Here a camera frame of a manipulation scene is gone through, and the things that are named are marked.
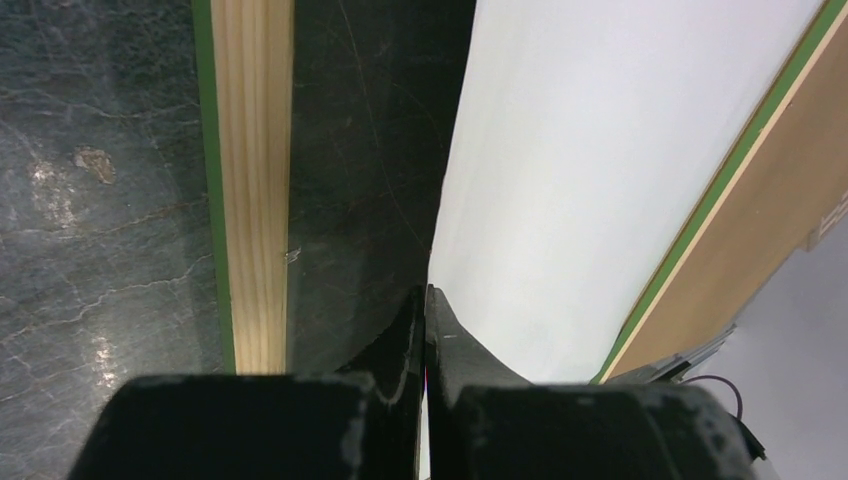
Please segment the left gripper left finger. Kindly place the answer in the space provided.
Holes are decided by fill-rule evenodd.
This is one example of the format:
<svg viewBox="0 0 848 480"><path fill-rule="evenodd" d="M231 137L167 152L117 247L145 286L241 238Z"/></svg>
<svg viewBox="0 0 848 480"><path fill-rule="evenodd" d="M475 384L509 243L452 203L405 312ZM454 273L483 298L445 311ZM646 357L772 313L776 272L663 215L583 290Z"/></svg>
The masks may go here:
<svg viewBox="0 0 848 480"><path fill-rule="evenodd" d="M424 290L327 373L156 375L126 382L73 479L414 479L424 393Z"/></svg>

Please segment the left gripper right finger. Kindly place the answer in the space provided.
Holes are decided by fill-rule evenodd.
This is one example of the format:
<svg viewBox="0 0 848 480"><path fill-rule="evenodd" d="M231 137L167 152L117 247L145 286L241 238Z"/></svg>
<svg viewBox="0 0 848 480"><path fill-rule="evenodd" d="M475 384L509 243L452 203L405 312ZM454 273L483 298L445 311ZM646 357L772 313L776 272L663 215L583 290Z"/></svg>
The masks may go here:
<svg viewBox="0 0 848 480"><path fill-rule="evenodd" d="M759 443L708 392L669 382L534 384L425 297L435 479L752 479Z"/></svg>

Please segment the brown frame backing board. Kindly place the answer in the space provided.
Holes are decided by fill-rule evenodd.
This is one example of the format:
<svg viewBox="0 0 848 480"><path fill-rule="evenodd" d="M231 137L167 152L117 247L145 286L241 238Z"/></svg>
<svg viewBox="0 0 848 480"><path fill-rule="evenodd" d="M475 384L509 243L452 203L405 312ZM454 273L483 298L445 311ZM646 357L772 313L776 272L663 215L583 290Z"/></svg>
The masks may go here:
<svg viewBox="0 0 848 480"><path fill-rule="evenodd" d="M841 11L602 378L716 337L846 190L847 13Z"/></svg>

